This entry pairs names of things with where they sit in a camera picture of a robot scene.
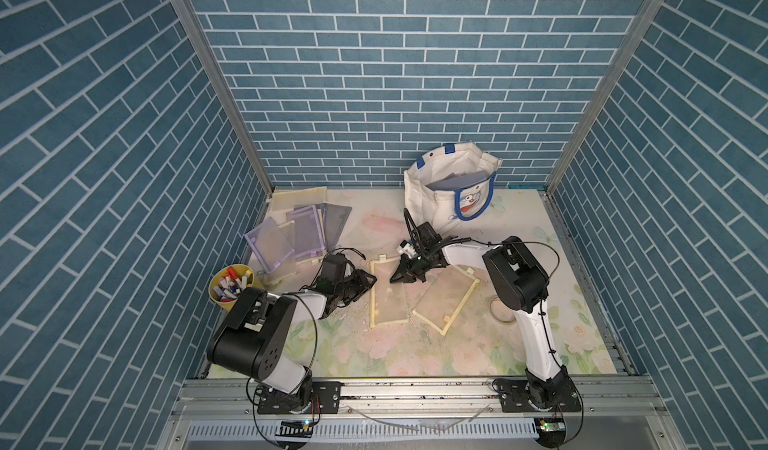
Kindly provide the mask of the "teal blue mesh pouch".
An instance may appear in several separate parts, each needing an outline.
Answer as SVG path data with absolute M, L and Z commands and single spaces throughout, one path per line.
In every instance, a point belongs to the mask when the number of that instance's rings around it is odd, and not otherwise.
M 432 191 L 462 191 L 482 184 L 488 179 L 489 175 L 482 171 L 463 175 L 450 174 L 443 180 L 427 184 L 426 187 Z

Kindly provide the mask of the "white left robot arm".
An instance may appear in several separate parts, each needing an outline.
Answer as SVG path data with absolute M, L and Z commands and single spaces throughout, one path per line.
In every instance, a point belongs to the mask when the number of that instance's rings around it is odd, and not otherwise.
M 377 278 L 357 268 L 343 248 L 327 255 L 312 281 L 281 295 L 248 287 L 214 332 L 206 349 L 208 362 L 242 374 L 257 384 L 254 402 L 277 413 L 298 413 L 315 405 L 310 365 L 283 355 L 295 324 L 318 322 L 357 302 Z

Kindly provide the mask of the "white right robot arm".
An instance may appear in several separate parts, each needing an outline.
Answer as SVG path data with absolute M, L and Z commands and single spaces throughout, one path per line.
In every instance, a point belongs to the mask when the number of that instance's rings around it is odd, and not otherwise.
M 513 312 L 525 350 L 527 405 L 539 411 L 576 412 L 581 394 L 555 348 L 546 300 L 551 273 L 520 238 L 500 243 L 469 237 L 441 237 L 428 223 L 406 221 L 408 238 L 398 248 L 400 263 L 392 283 L 424 282 L 432 269 L 450 266 L 484 269 L 496 297 Z

